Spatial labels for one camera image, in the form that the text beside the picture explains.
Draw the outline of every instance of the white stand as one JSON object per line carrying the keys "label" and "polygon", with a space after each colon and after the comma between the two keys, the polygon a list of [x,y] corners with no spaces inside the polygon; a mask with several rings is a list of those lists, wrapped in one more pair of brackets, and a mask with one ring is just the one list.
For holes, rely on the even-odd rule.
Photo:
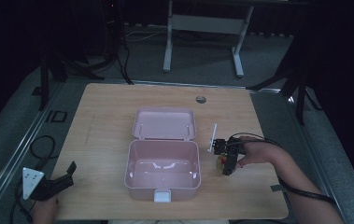
{"label": "white stand", "polygon": [[167,45],[165,47],[163,71],[171,70],[171,58],[173,52],[172,31],[187,30],[198,32],[211,32],[229,35],[239,35],[237,46],[232,48],[235,72],[238,77],[244,75],[243,66],[240,59],[240,50],[243,45],[244,37],[247,33],[249,20],[254,7],[249,7],[247,16],[244,20],[209,18],[197,16],[185,16],[173,14],[173,1],[168,1],[168,25],[167,25]]}

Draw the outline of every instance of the white latch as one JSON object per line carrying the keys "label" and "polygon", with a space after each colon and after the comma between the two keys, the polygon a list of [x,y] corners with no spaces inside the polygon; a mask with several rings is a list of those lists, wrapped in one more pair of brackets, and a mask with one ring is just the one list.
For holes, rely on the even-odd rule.
{"label": "white latch", "polygon": [[154,202],[155,203],[170,203],[171,202],[171,190],[170,189],[155,189],[154,190]]}

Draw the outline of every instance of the human hand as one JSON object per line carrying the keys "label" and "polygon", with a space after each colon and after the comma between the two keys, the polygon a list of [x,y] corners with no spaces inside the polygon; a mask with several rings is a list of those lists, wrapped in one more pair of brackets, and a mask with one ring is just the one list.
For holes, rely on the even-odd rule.
{"label": "human hand", "polygon": [[244,144],[246,155],[237,162],[235,168],[241,168],[251,163],[270,162],[274,164],[277,157],[287,153],[284,151],[284,149],[274,144],[266,142],[254,142],[255,140],[260,140],[259,138],[242,135],[240,136],[240,140],[243,142],[247,141]]}
{"label": "human hand", "polygon": [[31,211],[34,224],[54,223],[55,217],[57,215],[57,204],[57,195],[43,202],[34,202],[34,207]]}

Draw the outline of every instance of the wooden table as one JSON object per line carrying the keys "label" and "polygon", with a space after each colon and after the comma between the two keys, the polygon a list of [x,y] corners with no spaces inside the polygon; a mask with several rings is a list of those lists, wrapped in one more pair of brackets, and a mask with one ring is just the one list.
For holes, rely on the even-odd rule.
{"label": "wooden table", "polygon": [[[206,102],[198,104],[197,96]],[[194,111],[200,148],[202,184],[188,201],[135,201],[124,175],[136,109],[140,106],[186,107]],[[214,123],[216,138],[240,132],[262,135],[249,93],[244,89],[150,85],[89,84],[65,139],[53,178],[72,161],[75,185],[59,195],[59,219],[242,219],[288,215],[271,164],[253,164],[230,176],[215,168],[208,152]]]}

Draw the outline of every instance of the finger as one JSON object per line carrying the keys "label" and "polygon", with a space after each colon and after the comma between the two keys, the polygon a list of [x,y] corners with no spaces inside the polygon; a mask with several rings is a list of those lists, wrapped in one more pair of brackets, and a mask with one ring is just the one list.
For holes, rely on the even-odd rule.
{"label": "finger", "polygon": [[258,138],[252,137],[252,136],[245,136],[245,135],[240,136],[240,140],[242,140],[242,141],[255,140],[255,139],[258,139]]}
{"label": "finger", "polygon": [[237,163],[235,164],[235,168],[243,168],[243,166],[245,166],[246,164],[247,164],[247,162],[243,158],[243,159],[237,161]]}

